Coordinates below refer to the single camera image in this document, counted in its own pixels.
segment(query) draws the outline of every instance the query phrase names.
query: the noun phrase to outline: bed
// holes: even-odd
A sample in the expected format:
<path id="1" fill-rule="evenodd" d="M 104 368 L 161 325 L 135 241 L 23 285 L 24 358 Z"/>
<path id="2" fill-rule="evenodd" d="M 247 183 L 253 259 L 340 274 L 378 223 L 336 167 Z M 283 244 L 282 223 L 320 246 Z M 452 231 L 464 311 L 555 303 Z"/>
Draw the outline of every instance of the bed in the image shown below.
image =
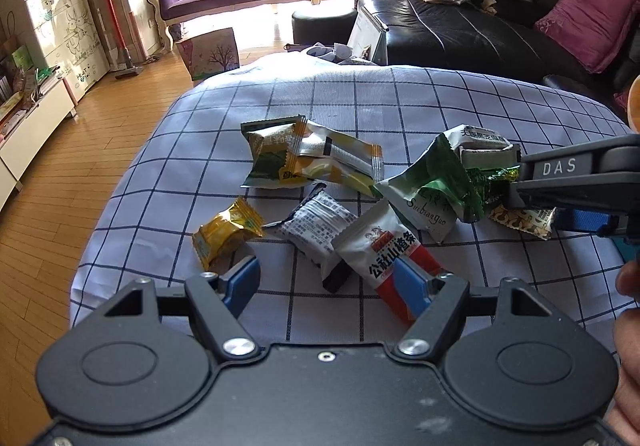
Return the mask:
<path id="1" fill-rule="evenodd" d="M 297 114 L 382 145 L 387 177 L 415 161 L 438 133 L 461 123 L 498 131 L 525 153 L 629 132 L 593 100 L 504 78 L 340 66 L 299 53 L 264 57 L 205 81 L 165 114 L 89 239 L 71 290 L 71 325 L 140 276 L 166 287 L 202 272 L 190 235 L 237 196 L 267 221 L 285 218 L 305 191 L 241 189 L 252 160 L 239 127 Z M 327 192 L 355 214 L 374 203 L 337 185 Z M 556 232 L 543 242 L 489 220 L 458 223 L 444 245 L 427 233 L 420 239 L 442 266 L 473 284 L 526 280 L 610 350 L 615 317 L 634 304 L 615 291 L 622 259 L 608 239 Z M 240 322 L 259 343 L 395 342 L 403 334 L 400 321 L 359 277 L 330 295 L 319 269 L 275 238 L 248 243 L 232 260 L 218 261 L 216 270 L 223 273 L 248 254 L 260 260 L 262 281 Z M 485 325 L 489 318 L 469 319 L 466 331 Z"/>

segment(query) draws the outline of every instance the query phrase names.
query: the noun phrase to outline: tree picture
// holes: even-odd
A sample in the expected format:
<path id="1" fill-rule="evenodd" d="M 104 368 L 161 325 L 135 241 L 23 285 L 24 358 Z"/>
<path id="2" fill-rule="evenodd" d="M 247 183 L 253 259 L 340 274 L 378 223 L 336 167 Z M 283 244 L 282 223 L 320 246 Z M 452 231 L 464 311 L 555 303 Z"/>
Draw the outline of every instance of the tree picture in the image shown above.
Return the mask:
<path id="1" fill-rule="evenodd" d="M 219 44 L 216 46 L 216 49 L 211 51 L 209 62 L 212 64 L 220 64 L 225 71 L 238 68 L 235 52 L 233 47 Z"/>

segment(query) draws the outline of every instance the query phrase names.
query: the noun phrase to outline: vacuum cleaner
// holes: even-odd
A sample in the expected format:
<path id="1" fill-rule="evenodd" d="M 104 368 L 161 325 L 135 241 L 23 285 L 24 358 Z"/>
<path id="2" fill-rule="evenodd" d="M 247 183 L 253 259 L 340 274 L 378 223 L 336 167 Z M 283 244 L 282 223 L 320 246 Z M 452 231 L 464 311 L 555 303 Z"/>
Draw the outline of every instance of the vacuum cleaner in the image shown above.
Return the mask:
<path id="1" fill-rule="evenodd" d="M 124 36 L 122 36 L 122 29 L 120 28 L 120 23 L 118 22 L 118 17 L 116 16 L 116 11 L 113 7 L 113 0 L 107 0 L 107 6 L 111 13 L 111 19 L 113 19 L 113 25 L 116 30 L 116 42 L 120 52 L 122 53 L 125 65 L 127 66 L 125 69 L 116 72 L 116 79 L 121 80 L 122 78 L 138 76 L 143 71 L 143 68 L 133 65 L 133 62 L 131 61 L 131 54 L 127 48 L 126 42 L 124 41 Z"/>

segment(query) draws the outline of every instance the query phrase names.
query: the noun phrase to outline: white cabinet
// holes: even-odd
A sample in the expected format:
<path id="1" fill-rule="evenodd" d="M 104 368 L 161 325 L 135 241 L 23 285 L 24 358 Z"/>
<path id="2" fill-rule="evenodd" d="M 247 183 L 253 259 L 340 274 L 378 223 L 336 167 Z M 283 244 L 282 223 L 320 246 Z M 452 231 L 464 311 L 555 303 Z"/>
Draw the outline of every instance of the white cabinet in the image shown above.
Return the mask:
<path id="1" fill-rule="evenodd" d="M 4 203 L 17 184 L 18 181 L 11 175 L 9 169 L 4 166 L 4 163 L 0 161 L 0 207 L 4 206 Z"/>
<path id="2" fill-rule="evenodd" d="M 60 80 L 11 133 L 0 147 L 0 159 L 15 179 L 22 177 L 45 141 L 73 108 L 74 103 Z"/>
<path id="3" fill-rule="evenodd" d="M 87 0 L 0 0 L 0 20 L 36 67 L 60 65 L 76 102 L 109 69 Z"/>

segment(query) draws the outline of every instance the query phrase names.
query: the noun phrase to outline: human hand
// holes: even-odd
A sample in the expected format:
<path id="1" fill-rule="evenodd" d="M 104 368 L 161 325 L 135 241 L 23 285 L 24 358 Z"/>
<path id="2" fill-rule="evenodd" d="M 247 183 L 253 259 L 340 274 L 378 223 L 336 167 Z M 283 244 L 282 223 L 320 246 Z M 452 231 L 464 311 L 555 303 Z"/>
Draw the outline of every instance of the human hand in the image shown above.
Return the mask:
<path id="1" fill-rule="evenodd" d="M 640 265 L 629 262 L 616 280 L 620 295 L 640 300 Z M 613 331 L 620 356 L 620 380 L 615 405 L 607 421 L 629 446 L 640 446 L 640 309 L 629 309 L 616 320 Z"/>

